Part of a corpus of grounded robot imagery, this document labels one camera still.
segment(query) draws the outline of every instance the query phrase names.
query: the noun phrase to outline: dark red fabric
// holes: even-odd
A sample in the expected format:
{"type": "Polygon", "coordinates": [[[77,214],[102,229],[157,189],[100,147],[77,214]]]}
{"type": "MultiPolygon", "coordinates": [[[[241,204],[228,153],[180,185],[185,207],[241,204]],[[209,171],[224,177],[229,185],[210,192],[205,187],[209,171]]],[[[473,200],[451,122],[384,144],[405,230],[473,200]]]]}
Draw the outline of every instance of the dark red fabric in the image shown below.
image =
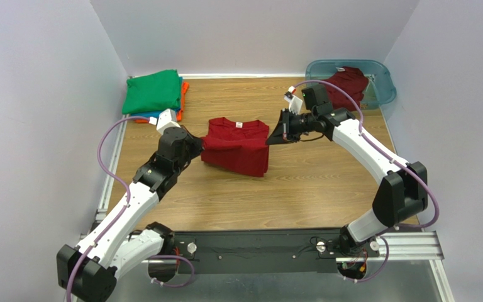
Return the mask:
{"type": "MultiPolygon", "coordinates": [[[[352,99],[359,105],[364,98],[362,92],[368,86],[368,79],[358,68],[344,66],[345,71],[339,71],[333,74],[326,82],[334,84],[349,94],[352,99]]],[[[349,111],[355,111],[355,106],[341,92],[330,86],[325,86],[329,94],[329,100],[333,103],[335,109],[346,108],[349,111]]]]}
{"type": "Polygon", "coordinates": [[[236,173],[263,177],[268,167],[268,134],[269,126],[261,121],[245,122],[237,128],[226,118],[209,120],[201,160],[236,173]]]}

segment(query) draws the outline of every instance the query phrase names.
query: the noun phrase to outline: metal frame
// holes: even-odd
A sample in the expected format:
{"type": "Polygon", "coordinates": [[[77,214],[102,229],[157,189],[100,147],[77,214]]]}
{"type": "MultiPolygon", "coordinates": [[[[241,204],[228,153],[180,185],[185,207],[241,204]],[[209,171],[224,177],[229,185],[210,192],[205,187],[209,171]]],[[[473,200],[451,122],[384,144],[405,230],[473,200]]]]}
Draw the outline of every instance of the metal frame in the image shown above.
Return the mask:
{"type": "MultiPolygon", "coordinates": [[[[126,131],[126,124],[124,122],[119,127],[117,137],[115,140],[115,146],[111,161],[109,163],[109,170],[113,173],[116,172],[120,152],[123,145],[124,135],[126,131]]],[[[104,188],[99,201],[96,221],[100,223],[105,217],[108,211],[109,199],[111,197],[111,190],[113,188],[113,178],[106,176],[104,182],[104,188]]],[[[440,247],[440,243],[436,232],[421,232],[421,233],[387,233],[384,237],[389,242],[389,261],[397,260],[427,260],[430,262],[431,270],[435,278],[436,286],[443,302],[454,302],[452,290],[448,283],[446,272],[442,260],[444,255],[440,247]]],[[[380,254],[385,254],[384,242],[378,240],[380,254]]],[[[369,258],[369,261],[383,261],[383,257],[369,258]]],[[[337,262],[351,261],[352,258],[340,257],[337,258],[337,262]]]]}

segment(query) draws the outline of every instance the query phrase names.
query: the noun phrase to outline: metal bolt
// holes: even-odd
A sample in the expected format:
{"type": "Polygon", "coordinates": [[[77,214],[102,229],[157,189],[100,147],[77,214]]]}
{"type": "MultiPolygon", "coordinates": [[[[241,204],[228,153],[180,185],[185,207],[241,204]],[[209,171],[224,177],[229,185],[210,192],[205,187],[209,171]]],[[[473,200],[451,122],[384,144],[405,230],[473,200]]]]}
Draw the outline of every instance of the metal bolt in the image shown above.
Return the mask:
{"type": "Polygon", "coordinates": [[[320,242],[316,243],[316,250],[318,250],[318,252],[320,252],[320,253],[325,252],[325,242],[320,241],[320,242]]]}
{"type": "Polygon", "coordinates": [[[187,251],[190,254],[193,254],[196,250],[197,250],[197,245],[195,243],[191,242],[187,245],[187,251]]]}
{"type": "Polygon", "coordinates": [[[379,243],[377,243],[377,241],[370,242],[370,248],[373,251],[378,251],[379,250],[379,243]]]}

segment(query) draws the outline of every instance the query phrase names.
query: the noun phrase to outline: wooden tabletop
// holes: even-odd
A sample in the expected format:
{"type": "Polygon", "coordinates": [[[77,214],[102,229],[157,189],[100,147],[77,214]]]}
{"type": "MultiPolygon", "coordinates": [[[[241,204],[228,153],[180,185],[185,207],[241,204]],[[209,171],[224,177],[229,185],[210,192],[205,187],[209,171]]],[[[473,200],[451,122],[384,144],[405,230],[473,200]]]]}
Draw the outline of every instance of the wooden tabletop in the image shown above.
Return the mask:
{"type": "MultiPolygon", "coordinates": [[[[260,120],[272,131],[280,110],[287,107],[284,93],[302,80],[185,80],[189,90],[180,124],[198,137],[207,134],[208,120],[223,116],[231,121],[260,120]]],[[[363,112],[364,127],[393,150],[381,112],[363,112]]],[[[117,175],[131,182],[137,168],[157,150],[159,137],[154,126],[129,122],[117,175]]],[[[264,177],[243,176],[193,160],[178,184],[136,228],[154,221],[173,230],[341,227],[371,208],[377,187],[352,155],[325,138],[273,145],[264,177]]],[[[109,210],[122,195],[124,188],[116,182],[109,210]]]]}

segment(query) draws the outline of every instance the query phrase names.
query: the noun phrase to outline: folded clothing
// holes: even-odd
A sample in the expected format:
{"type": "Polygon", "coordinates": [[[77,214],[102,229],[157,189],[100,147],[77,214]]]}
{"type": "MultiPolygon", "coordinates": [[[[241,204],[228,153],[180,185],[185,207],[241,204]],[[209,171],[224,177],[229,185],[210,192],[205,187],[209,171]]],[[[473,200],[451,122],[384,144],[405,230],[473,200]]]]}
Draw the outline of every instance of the folded clothing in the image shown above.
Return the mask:
{"type": "Polygon", "coordinates": [[[126,81],[128,91],[123,114],[180,108],[180,79],[174,69],[126,81]]]}
{"type": "MultiPolygon", "coordinates": [[[[186,98],[186,92],[189,89],[189,83],[183,82],[182,83],[182,91],[180,92],[180,107],[174,109],[177,113],[177,121],[182,120],[182,112],[184,111],[184,99],[186,98]]],[[[159,118],[160,114],[165,110],[158,110],[158,111],[151,111],[151,112],[142,112],[142,113],[133,113],[130,116],[144,116],[146,118],[159,118]]],[[[148,123],[148,120],[135,120],[136,123],[148,123]]]]}
{"type": "MultiPolygon", "coordinates": [[[[368,79],[364,76],[362,71],[354,67],[343,67],[344,71],[339,71],[330,77],[326,82],[334,84],[349,94],[357,105],[360,104],[364,94],[362,92],[368,86],[368,79]]],[[[329,100],[333,103],[335,109],[346,108],[349,111],[355,111],[355,106],[349,101],[346,96],[338,92],[335,88],[325,85],[325,89],[329,94],[329,100]]]]}
{"type": "Polygon", "coordinates": [[[263,177],[269,161],[269,146],[265,144],[268,134],[269,126],[258,120],[209,120],[201,160],[236,173],[263,177]]]}

